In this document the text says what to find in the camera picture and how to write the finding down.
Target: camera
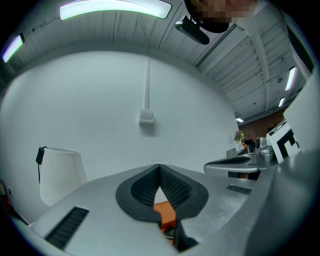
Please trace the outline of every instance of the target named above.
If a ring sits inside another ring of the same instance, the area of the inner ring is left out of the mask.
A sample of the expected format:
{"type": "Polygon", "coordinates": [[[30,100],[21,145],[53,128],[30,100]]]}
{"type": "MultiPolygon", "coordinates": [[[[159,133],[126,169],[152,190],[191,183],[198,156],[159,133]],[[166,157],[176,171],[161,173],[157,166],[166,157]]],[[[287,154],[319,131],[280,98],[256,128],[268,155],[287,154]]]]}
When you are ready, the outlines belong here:
{"type": "Polygon", "coordinates": [[[183,16],[181,21],[175,23],[175,28],[199,44],[207,45],[210,42],[209,37],[200,30],[197,23],[192,22],[191,17],[188,19],[186,15],[183,16]]]}

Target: wall outlet box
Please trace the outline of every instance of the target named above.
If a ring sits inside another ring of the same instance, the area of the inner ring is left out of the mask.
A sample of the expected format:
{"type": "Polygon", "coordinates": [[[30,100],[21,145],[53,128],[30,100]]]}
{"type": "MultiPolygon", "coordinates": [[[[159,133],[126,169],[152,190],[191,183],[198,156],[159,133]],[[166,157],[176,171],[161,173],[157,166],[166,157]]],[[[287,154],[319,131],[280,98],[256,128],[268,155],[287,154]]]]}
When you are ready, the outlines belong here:
{"type": "Polygon", "coordinates": [[[151,110],[140,109],[139,125],[153,125],[154,112],[151,110]]]}

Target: black vent grille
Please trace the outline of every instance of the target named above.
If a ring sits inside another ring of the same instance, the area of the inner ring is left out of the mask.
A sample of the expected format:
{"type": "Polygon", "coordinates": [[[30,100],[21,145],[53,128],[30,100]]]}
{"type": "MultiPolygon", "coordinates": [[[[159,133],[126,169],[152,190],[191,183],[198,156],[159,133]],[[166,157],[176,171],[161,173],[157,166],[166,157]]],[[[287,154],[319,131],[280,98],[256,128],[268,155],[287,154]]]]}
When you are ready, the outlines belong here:
{"type": "Polygon", "coordinates": [[[45,238],[49,243],[63,250],[80,224],[88,214],[88,210],[74,207],[45,238]]]}
{"type": "Polygon", "coordinates": [[[251,192],[251,188],[246,188],[246,187],[242,187],[242,186],[236,186],[236,185],[229,185],[226,187],[227,190],[231,190],[231,191],[235,191],[235,192],[239,192],[242,194],[246,194],[249,195],[251,192]]]}

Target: corrugated metal ceiling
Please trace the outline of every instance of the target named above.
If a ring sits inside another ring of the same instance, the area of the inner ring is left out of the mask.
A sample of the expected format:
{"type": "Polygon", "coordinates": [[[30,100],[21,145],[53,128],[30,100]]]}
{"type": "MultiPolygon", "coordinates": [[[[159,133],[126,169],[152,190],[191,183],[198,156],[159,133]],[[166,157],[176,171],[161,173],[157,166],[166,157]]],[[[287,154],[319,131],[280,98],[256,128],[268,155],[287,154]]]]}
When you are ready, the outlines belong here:
{"type": "Polygon", "coordinates": [[[203,75],[219,83],[236,117],[244,120],[272,111],[281,97],[292,99],[305,83],[300,74],[294,89],[284,91],[289,70],[296,64],[282,21],[272,15],[257,32],[268,65],[266,84],[263,60],[257,54],[261,49],[255,48],[252,38],[241,27],[231,24],[221,34],[204,31],[210,37],[208,45],[198,44],[177,31],[175,23],[188,13],[181,0],[167,0],[172,9],[166,19],[134,12],[100,11],[61,21],[59,6],[67,2],[41,2],[25,18],[20,26],[25,43],[8,64],[0,63],[2,81],[9,83],[23,67],[57,49],[85,42],[132,42],[147,46],[145,35],[150,47],[196,66],[203,75]]]}

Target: white lamp shade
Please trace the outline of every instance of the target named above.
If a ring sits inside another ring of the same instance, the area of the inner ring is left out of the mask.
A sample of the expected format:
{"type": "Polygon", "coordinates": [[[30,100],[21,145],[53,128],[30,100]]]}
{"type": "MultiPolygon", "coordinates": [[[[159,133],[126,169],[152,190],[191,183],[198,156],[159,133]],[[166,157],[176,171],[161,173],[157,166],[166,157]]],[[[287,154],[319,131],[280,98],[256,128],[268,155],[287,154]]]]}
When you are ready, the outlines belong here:
{"type": "Polygon", "coordinates": [[[54,147],[44,150],[40,197],[47,205],[54,205],[87,182],[80,152],[54,147]]]}

